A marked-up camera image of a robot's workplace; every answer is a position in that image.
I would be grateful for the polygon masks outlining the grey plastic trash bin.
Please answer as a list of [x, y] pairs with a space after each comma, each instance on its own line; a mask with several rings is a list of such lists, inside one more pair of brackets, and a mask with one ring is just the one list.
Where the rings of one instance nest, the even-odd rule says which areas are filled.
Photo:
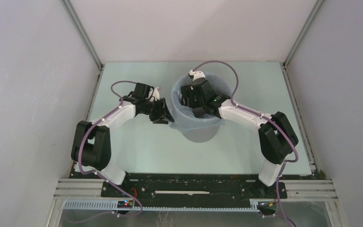
[[187, 133], [182, 133], [182, 135], [192, 142], [203, 143], [211, 140], [217, 133], [219, 126], [212, 126], [209, 128], [196, 129]]

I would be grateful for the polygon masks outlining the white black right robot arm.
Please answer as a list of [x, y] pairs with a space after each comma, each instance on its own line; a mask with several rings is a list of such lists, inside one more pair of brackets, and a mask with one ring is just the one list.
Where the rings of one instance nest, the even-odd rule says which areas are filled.
[[235, 103], [226, 94], [216, 92], [208, 76], [202, 71], [190, 70], [190, 84], [181, 87], [181, 103], [184, 106], [202, 110], [218, 119], [230, 120], [257, 132], [261, 153], [264, 157], [256, 192], [267, 198], [275, 191], [274, 184], [280, 178], [288, 155], [294, 154], [293, 163], [298, 161], [296, 145], [298, 137], [283, 112], [262, 113]]

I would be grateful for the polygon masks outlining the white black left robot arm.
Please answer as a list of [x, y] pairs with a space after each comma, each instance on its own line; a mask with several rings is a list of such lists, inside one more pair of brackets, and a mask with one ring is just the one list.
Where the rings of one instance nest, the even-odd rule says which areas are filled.
[[92, 122], [80, 121], [76, 125], [71, 159], [79, 172], [95, 174], [113, 183], [112, 191], [119, 197], [129, 194], [130, 183], [124, 180], [127, 173], [112, 157], [110, 133], [139, 114], [147, 115], [153, 124], [174, 122], [159, 90], [159, 87], [135, 83], [134, 90], [121, 96], [119, 104], [110, 112]]

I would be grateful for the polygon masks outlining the blue translucent trash bag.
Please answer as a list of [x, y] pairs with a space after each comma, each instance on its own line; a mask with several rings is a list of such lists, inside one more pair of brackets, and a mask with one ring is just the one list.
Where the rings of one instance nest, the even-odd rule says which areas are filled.
[[[228, 96], [232, 94], [232, 90], [229, 85], [220, 76], [207, 71], [205, 71], [204, 74], [216, 94], [225, 94]], [[170, 112], [174, 118], [174, 122], [170, 123], [169, 126], [182, 133], [187, 133], [196, 129], [209, 128], [224, 124], [223, 119], [209, 114], [196, 117], [194, 116], [192, 108], [182, 105], [181, 87], [190, 85], [190, 83], [191, 79], [189, 76], [184, 75], [178, 78], [171, 89], [170, 101], [167, 101], [166, 103], [171, 107]]]

